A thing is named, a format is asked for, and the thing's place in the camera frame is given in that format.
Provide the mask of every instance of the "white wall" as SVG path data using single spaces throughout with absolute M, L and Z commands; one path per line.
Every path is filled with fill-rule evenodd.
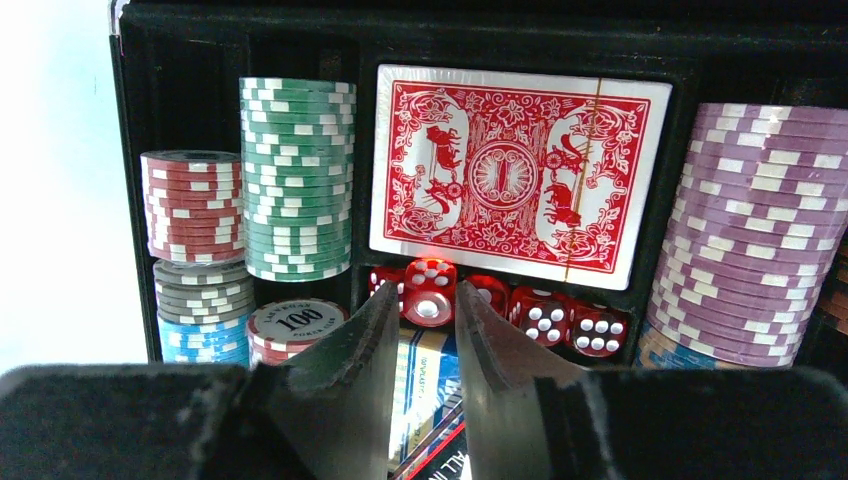
M 145 362 L 107 0 L 0 18 L 0 372 Z

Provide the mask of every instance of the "translucent red die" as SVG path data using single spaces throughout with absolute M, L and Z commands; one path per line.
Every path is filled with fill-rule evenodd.
M 603 305 L 576 302 L 565 343 L 589 357 L 614 355 L 627 340 L 627 314 Z
M 450 262 L 420 258 L 410 263 L 403 277 L 403 316 L 421 327 L 451 322 L 456 284 L 456 267 Z
M 536 343 L 552 347 L 569 331 L 569 300 L 561 293 L 518 287 L 510 296 L 507 320 Z
M 397 283 L 398 288 L 398 306 L 400 311 L 403 311 L 403 275 L 404 269 L 393 267 L 374 267 L 371 274 L 368 275 L 368 291 L 370 295 L 374 295 L 378 288 L 387 280 Z
M 469 275 L 465 278 L 480 293 L 498 315 L 506 318 L 509 306 L 509 285 L 489 275 Z

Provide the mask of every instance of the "purple poker chip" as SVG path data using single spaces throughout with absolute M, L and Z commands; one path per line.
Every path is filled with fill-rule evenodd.
M 654 328 L 664 326 L 684 337 L 698 340 L 704 344 L 721 348 L 729 352 L 744 353 L 746 355 L 756 355 L 759 357 L 782 357 L 794 353 L 798 349 L 798 343 L 801 342 L 803 335 L 792 335 L 794 341 L 781 345 L 768 345 L 761 343 L 752 343 L 739 341 L 732 338 L 716 335 L 713 332 L 698 328 L 686 322 L 681 322 L 676 318 L 671 318 L 665 312 L 658 312 L 656 307 L 648 308 L 645 315 L 648 322 Z
M 674 233 L 693 243 L 705 245 L 716 250 L 737 253 L 748 257 L 762 258 L 786 263 L 819 263 L 822 259 L 830 258 L 831 250 L 785 250 L 782 248 L 759 245 L 756 243 L 740 242 L 717 235 L 707 234 L 694 228 L 689 228 L 669 219 L 666 236 Z
M 668 241 L 663 241 L 662 250 L 669 258 L 674 258 L 685 265 L 714 273 L 716 275 L 721 275 L 722 277 L 736 278 L 743 282 L 759 285 L 785 288 L 804 288 L 817 285 L 820 278 L 823 276 L 823 274 L 797 275 L 758 272 L 744 267 L 716 262 L 709 258 L 699 257 L 675 247 Z
M 692 211 L 693 213 L 708 208 L 731 215 L 743 215 L 750 218 L 800 223 L 804 225 L 842 225 L 846 216 L 848 216 L 848 212 L 817 212 L 815 210 L 799 210 L 796 208 L 743 202 L 741 200 L 707 195 L 682 185 L 677 188 L 675 208 L 681 211 Z
M 739 160 L 729 157 L 707 155 L 704 153 L 689 152 L 686 155 L 686 163 L 701 168 L 738 173 L 740 175 L 786 178 L 790 180 L 820 183 L 845 184 L 848 182 L 848 170 L 832 170 L 828 168 L 797 165 L 780 165 L 762 161 Z
M 824 138 L 842 140 L 848 138 L 848 124 L 816 123 L 797 120 L 762 119 L 752 117 L 722 117 L 699 115 L 695 127 L 731 132 L 749 132 L 789 137 Z
M 848 110 L 822 107 L 789 107 L 744 103 L 702 103 L 698 115 L 733 118 L 761 118 L 773 121 L 848 124 Z
M 672 232 L 666 234 L 665 241 L 693 255 L 702 258 L 707 258 L 719 263 L 728 263 L 737 267 L 748 270 L 756 270 L 764 273 L 777 273 L 785 275 L 820 275 L 827 273 L 830 269 L 830 264 L 836 252 L 827 254 L 821 262 L 816 263 L 790 263 L 778 262 L 775 260 L 766 260 L 763 258 L 750 257 L 733 252 L 725 252 L 717 248 L 708 247 L 695 243 L 692 240 L 687 240 Z
M 803 222 L 786 222 L 768 218 L 758 218 L 740 213 L 732 213 L 724 210 L 688 203 L 678 199 L 675 202 L 675 210 L 693 215 L 710 222 L 728 225 L 736 228 L 744 228 L 755 232 L 777 233 L 807 238 L 831 238 L 836 231 L 844 231 L 845 224 L 842 221 L 833 224 L 819 225 Z
M 745 175 L 742 173 L 714 170 L 688 163 L 683 166 L 683 173 L 690 177 L 709 180 L 711 182 L 725 183 L 728 185 L 737 185 L 740 187 L 750 188 L 751 190 L 792 193 L 807 197 L 844 198 L 846 192 L 848 192 L 848 186 L 845 184 L 759 177 L 756 175 Z
M 830 238 L 804 238 L 791 235 L 777 235 L 774 233 L 756 232 L 744 228 L 730 227 L 720 223 L 708 222 L 703 218 L 675 210 L 675 215 L 669 218 L 675 221 L 681 228 L 691 228 L 707 235 L 714 235 L 728 240 L 767 245 L 788 250 L 832 250 L 839 244 L 840 236 Z
M 797 208 L 799 210 L 848 210 L 848 201 L 845 199 L 751 190 L 746 187 L 740 187 L 739 185 L 702 180 L 700 178 L 690 177 L 689 175 L 682 175 L 680 177 L 680 185 L 709 195 L 775 207 Z
M 771 343 L 769 342 L 772 341 L 779 342 L 782 338 L 789 339 L 794 335 L 803 335 L 809 324 L 809 319 L 796 323 L 754 322 L 744 318 L 723 315 L 707 309 L 700 309 L 696 312 L 684 311 L 667 302 L 663 298 L 663 295 L 660 292 L 653 292 L 651 302 L 648 306 L 656 307 L 658 311 L 662 310 L 669 317 L 681 322 L 689 323 L 716 335 L 739 341 L 770 345 Z
M 791 150 L 744 147 L 694 139 L 689 141 L 689 151 L 775 165 L 795 165 L 829 170 L 848 169 L 848 157 L 845 154 L 832 155 L 814 152 L 793 152 Z
M 681 262 L 680 260 L 677 260 L 676 258 L 670 258 L 665 253 L 660 254 L 659 265 L 664 265 L 665 268 L 673 270 L 678 275 L 682 275 L 684 278 L 690 278 L 693 281 L 698 281 L 705 285 L 713 285 L 722 290 L 733 291 L 746 296 L 768 297 L 785 300 L 815 301 L 815 299 L 819 295 L 819 285 L 824 280 L 823 276 L 802 277 L 816 280 L 814 280 L 815 283 L 812 286 L 797 288 L 774 287 L 771 285 L 747 283 L 735 278 L 716 275 L 715 273 L 709 272 L 707 270 L 701 270 L 700 268 L 695 268 L 691 265 L 686 265 L 685 263 Z
M 723 304 L 731 304 L 734 307 L 756 308 L 763 311 L 785 311 L 785 312 L 803 312 L 812 310 L 815 307 L 815 299 L 813 300 L 779 300 L 766 297 L 754 297 L 745 295 L 744 293 L 734 292 L 732 290 L 722 290 L 714 285 L 707 285 L 669 269 L 657 269 L 655 280 L 660 286 L 669 292 L 682 295 L 681 292 L 691 293 L 692 298 L 697 296 L 700 300 L 699 305 L 707 299 L 714 299 L 723 302 Z
M 661 294 L 663 292 L 668 292 L 676 296 L 678 298 L 679 304 L 675 305 L 674 303 L 672 303 L 672 305 L 681 310 L 687 312 L 694 311 L 691 309 L 691 306 L 697 305 L 707 310 L 712 310 L 713 312 L 716 312 L 719 315 L 730 315 L 733 317 L 753 320 L 755 322 L 798 323 L 809 318 L 810 312 L 812 311 L 812 309 L 809 309 L 800 310 L 797 312 L 783 312 L 775 310 L 762 310 L 754 307 L 746 307 L 744 305 L 736 305 L 735 303 L 724 302 L 712 297 L 699 295 L 679 285 L 675 285 L 672 288 L 667 289 L 664 286 L 660 285 L 659 281 L 656 279 L 654 280 L 653 288 L 654 291 L 658 291 Z
M 848 154 L 848 141 L 826 140 L 819 138 L 787 137 L 782 135 L 763 135 L 760 133 L 728 132 L 693 128 L 692 140 L 725 143 L 740 147 L 789 150 L 790 152 L 815 152 L 829 155 Z
M 758 356 L 758 355 L 750 355 L 746 353 L 737 353 L 731 350 L 725 350 L 723 348 L 714 347 L 712 345 L 708 345 L 702 341 L 695 340 L 689 338 L 685 335 L 681 335 L 671 328 L 662 325 L 657 322 L 657 324 L 651 323 L 651 326 L 655 329 L 659 330 L 660 333 L 669 337 L 671 340 L 692 349 L 698 353 L 703 355 L 707 355 L 713 358 L 717 358 L 719 360 L 724 360 L 726 362 L 739 363 L 742 365 L 747 365 L 749 367 L 786 367 L 792 365 L 792 362 L 795 360 L 795 353 L 797 352 L 797 346 L 789 349 L 784 356 Z

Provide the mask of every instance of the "green poker chip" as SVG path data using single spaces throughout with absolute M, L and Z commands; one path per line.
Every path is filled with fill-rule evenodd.
M 321 215 L 320 217 L 287 218 L 259 215 L 245 210 L 244 218 L 253 223 L 268 225 L 271 227 L 318 227 L 348 220 L 350 219 L 350 211 L 345 210 L 332 215 Z
M 256 257 L 259 254 L 269 254 L 269 255 L 285 255 L 292 257 L 291 260 L 287 262 L 283 262 L 280 259 L 273 259 L 273 257 L 262 257 L 266 262 L 271 263 L 312 263 L 319 262 L 322 260 L 327 260 L 329 258 L 337 257 L 343 253 L 350 251 L 351 239 L 340 238 L 338 240 L 334 240 L 332 242 L 326 243 L 316 243 L 315 245 L 268 245 L 266 243 L 261 242 L 262 238 L 257 236 L 250 236 L 250 239 L 247 242 L 247 250 L 253 252 L 252 255 Z M 324 255 L 323 258 L 319 257 L 311 257 L 311 255 Z
M 334 113 L 337 115 L 354 115 L 356 113 L 356 104 L 242 100 L 241 109 L 269 113 Z
M 285 102 L 356 103 L 355 93 L 313 92 L 308 90 L 275 90 L 242 88 L 242 100 L 282 100 Z
M 288 207 L 288 208 L 311 208 L 323 207 L 327 205 L 336 205 L 338 203 L 350 202 L 353 200 L 353 192 L 340 193 L 338 195 L 329 195 L 326 197 L 266 197 L 264 195 L 255 195 L 250 192 L 244 193 L 246 203 L 253 205 L 265 205 L 268 207 Z
M 261 243 L 266 246 L 274 247 L 305 247 L 323 245 L 340 241 L 350 243 L 352 233 L 350 224 L 336 231 L 330 233 L 323 233 L 320 235 L 275 235 L 270 233 L 260 233 L 257 229 L 259 227 L 266 227 L 266 225 L 257 225 L 256 227 L 251 227 L 250 225 L 254 224 L 250 222 L 245 222 L 245 231 L 247 232 L 247 243 L 255 242 Z
M 353 182 L 340 183 L 337 185 L 327 185 L 324 187 L 277 187 L 271 185 L 258 185 L 255 183 L 245 183 L 245 189 L 248 193 L 254 195 L 262 195 L 263 197 L 275 198 L 313 198 L 313 197 L 329 197 L 349 192 L 353 189 Z
M 334 113 L 275 113 L 242 110 L 242 122 L 264 123 L 267 125 L 352 125 L 356 121 L 353 115 Z
M 350 252 L 342 254 L 341 256 L 337 256 L 336 258 L 331 258 L 329 260 L 324 260 L 322 262 L 314 262 L 314 263 L 301 263 L 301 264 L 285 264 L 285 263 L 273 263 L 266 262 L 264 260 L 255 258 L 251 256 L 248 252 L 248 255 L 245 256 L 244 259 L 247 265 L 253 265 L 256 268 L 260 268 L 262 270 L 274 273 L 315 273 L 320 272 L 322 270 L 326 270 L 328 268 L 337 267 L 343 263 L 350 262 Z
M 328 268 L 326 270 L 315 272 L 315 273 L 276 273 L 270 270 L 265 270 L 263 268 L 257 268 L 251 264 L 247 264 L 247 272 L 253 275 L 256 278 L 261 278 L 263 280 L 269 280 L 271 282 L 281 282 L 281 283 L 303 283 L 303 282 L 314 282 L 317 280 L 324 280 L 327 278 L 333 278 L 340 273 L 345 272 L 348 268 L 350 268 L 350 262 L 345 262 L 337 267 Z
M 267 143 L 255 143 L 242 141 L 242 150 L 247 153 L 261 153 L 262 155 L 281 155 L 286 157 L 335 157 L 339 155 L 353 155 L 353 145 L 270 145 Z
M 247 204 L 244 206 L 244 211 L 254 213 L 256 215 L 264 215 L 268 217 L 281 218 L 303 218 L 303 217 L 320 217 L 323 215 L 333 215 L 350 210 L 351 203 L 336 203 L 333 205 L 324 205 L 322 207 L 269 207 L 267 205 Z
M 344 175 L 353 171 L 353 164 L 331 165 L 328 167 L 275 167 L 261 163 L 242 162 L 244 171 L 256 175 L 280 175 L 285 177 L 327 177 Z
M 245 173 L 242 177 L 248 184 L 263 185 L 271 187 L 326 187 L 328 185 L 339 185 L 353 181 L 353 172 L 348 171 L 341 175 L 330 177 L 283 177 L 280 175 L 257 175 Z
M 356 130 L 353 124 L 340 125 L 299 125 L 296 123 L 260 123 L 241 121 L 245 133 L 276 133 L 299 136 L 351 135 Z
M 245 251 L 246 255 L 250 257 L 252 260 L 256 260 L 258 262 L 266 262 L 273 265 L 314 265 L 319 264 L 321 269 L 334 267 L 341 262 L 338 262 L 339 258 L 347 256 L 350 259 L 350 244 L 342 245 L 341 248 L 336 248 L 334 250 L 327 250 L 325 252 L 320 253 L 308 253 L 308 254 L 299 254 L 299 255 L 283 255 L 277 254 L 274 252 L 269 252 L 263 250 L 261 245 L 256 245 L 257 248 L 253 248 L 253 246 L 248 247 Z M 331 265 L 324 265 L 325 262 L 336 263 Z M 280 271 L 280 273 L 300 273 L 298 270 L 293 270 L 291 272 L 288 271 Z
M 254 165 L 269 165 L 272 167 L 330 167 L 353 163 L 353 155 L 336 155 L 333 157 L 292 157 L 284 155 L 263 155 L 261 153 L 241 152 L 242 160 Z
M 262 235 L 271 235 L 274 237 L 311 237 L 316 235 L 327 235 L 331 233 L 343 233 L 351 229 L 350 220 L 344 220 L 337 223 L 329 223 L 326 225 L 311 225 L 311 226 L 278 226 L 256 223 L 245 217 L 245 231 L 249 232 L 250 237 L 253 233 Z
M 309 90 L 313 92 L 356 93 L 356 85 L 329 80 L 306 80 L 303 78 L 241 77 L 241 88 L 267 90 Z

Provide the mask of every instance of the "black case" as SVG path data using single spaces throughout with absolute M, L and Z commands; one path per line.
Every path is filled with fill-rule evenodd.
M 138 156 L 148 150 L 238 152 L 240 76 L 358 85 L 353 262 L 307 284 L 257 280 L 257 302 L 315 296 L 355 311 L 376 265 L 410 258 L 368 247 L 377 67 L 383 63 L 535 72 L 673 85 L 630 286 L 610 291 L 492 273 L 628 312 L 639 332 L 689 130 L 700 102 L 848 107 L 844 2 L 558 2 L 408 4 L 114 0 L 112 54 L 127 191 L 150 360 L 161 359 Z M 308 5 L 311 8 L 300 8 Z M 470 269 L 460 268 L 460 274 Z M 818 338 L 816 326 L 808 336 Z M 610 360 L 633 358 L 637 335 Z M 811 348 L 806 342 L 798 362 Z M 597 361 L 560 352 L 584 365 Z

